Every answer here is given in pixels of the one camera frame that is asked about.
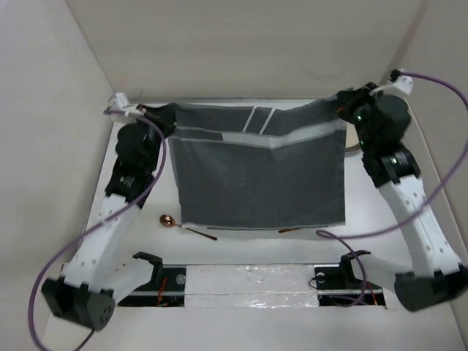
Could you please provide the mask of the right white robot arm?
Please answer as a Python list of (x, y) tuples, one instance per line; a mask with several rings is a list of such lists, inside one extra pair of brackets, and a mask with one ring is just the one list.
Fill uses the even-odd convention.
[(467, 267), (446, 240), (427, 202), (418, 163), (401, 141), (411, 124), (407, 103), (394, 95), (372, 95), (375, 87), (340, 91), (337, 114), (355, 127), (364, 169), (399, 224), (411, 265), (360, 250), (341, 257), (338, 279), (348, 288), (384, 287), (406, 310), (418, 312), (465, 293)]

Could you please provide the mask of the grey striped cloth placemat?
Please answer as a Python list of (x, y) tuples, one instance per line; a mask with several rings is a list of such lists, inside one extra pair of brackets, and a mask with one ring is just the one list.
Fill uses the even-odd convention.
[(181, 220), (226, 230), (345, 221), (346, 125), (335, 97), (299, 107), (174, 104)]

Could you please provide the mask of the white foil-covered front block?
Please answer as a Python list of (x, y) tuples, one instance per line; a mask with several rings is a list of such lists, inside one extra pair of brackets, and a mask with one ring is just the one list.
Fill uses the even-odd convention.
[(190, 265), (189, 308), (305, 309), (319, 306), (312, 265)]

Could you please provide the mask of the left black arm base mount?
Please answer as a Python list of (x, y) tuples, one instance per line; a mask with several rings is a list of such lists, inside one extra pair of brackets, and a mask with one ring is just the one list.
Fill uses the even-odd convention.
[(150, 280), (118, 303), (121, 307), (184, 307), (186, 266), (165, 265), (161, 257), (138, 252), (135, 259), (152, 264)]

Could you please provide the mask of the copper spoon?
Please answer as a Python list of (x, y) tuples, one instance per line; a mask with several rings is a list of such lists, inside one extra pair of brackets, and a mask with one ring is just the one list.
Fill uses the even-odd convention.
[[(183, 229), (184, 227), (181, 225), (181, 224), (178, 224), (176, 222), (176, 220), (174, 220), (174, 218), (168, 214), (163, 214), (160, 216), (159, 218), (159, 223), (163, 226), (163, 227), (167, 227), (167, 228), (170, 228), (170, 227), (179, 227), (181, 229)], [(205, 234), (205, 233), (202, 233), (202, 232), (199, 232), (197, 230), (193, 230), (193, 229), (190, 229), (190, 228), (187, 228), (186, 230), (192, 232), (192, 233), (196, 233), (198, 235), (201, 235), (202, 237), (204, 238), (208, 238), (212, 241), (217, 241), (218, 238), (215, 237), (215, 236), (212, 236), (212, 235), (209, 235), (209, 234)]]

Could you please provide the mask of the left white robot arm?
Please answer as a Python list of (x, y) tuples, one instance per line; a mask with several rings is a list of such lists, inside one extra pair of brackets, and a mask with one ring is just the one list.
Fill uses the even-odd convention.
[(176, 129), (173, 104), (138, 105), (137, 120), (120, 128), (117, 160), (95, 229), (80, 240), (59, 278), (47, 278), (41, 293), (54, 316), (93, 331), (110, 321), (116, 305), (143, 286), (155, 290), (163, 280), (162, 259), (137, 252), (122, 267), (113, 258), (121, 239), (141, 212), (165, 165), (165, 139)]

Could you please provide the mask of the round metal plate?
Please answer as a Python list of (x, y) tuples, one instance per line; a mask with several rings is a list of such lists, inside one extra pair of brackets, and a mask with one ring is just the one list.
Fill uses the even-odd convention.
[(345, 156), (351, 157), (361, 152), (360, 142), (354, 129), (347, 129)]

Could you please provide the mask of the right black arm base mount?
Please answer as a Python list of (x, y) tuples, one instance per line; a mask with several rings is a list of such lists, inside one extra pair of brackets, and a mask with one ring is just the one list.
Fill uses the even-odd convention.
[[(354, 262), (354, 256), (348, 253), (341, 256), (339, 263), (314, 265), (309, 287), (317, 292), (319, 306), (351, 307), (358, 299), (362, 281), (355, 278), (351, 266)], [(382, 288), (367, 282), (363, 298), (356, 306), (386, 307)]]

